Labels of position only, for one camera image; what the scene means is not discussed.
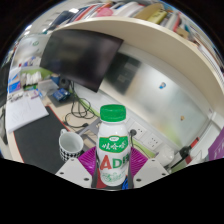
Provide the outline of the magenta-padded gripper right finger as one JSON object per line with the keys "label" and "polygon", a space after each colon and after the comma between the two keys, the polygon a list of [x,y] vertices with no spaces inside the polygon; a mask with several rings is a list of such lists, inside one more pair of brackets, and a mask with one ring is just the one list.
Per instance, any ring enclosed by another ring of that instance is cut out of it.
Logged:
{"label": "magenta-padded gripper right finger", "polygon": [[128,168],[128,188],[141,188],[169,173],[155,158],[147,158],[135,148],[131,148]]}

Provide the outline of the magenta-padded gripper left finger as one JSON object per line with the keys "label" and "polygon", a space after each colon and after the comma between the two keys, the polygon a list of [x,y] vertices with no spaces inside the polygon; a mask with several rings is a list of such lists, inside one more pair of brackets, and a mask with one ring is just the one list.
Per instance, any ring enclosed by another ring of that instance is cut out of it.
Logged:
{"label": "magenta-padded gripper left finger", "polygon": [[57,176],[84,188],[95,188],[98,181],[96,148],[78,158],[70,158],[56,173]]}

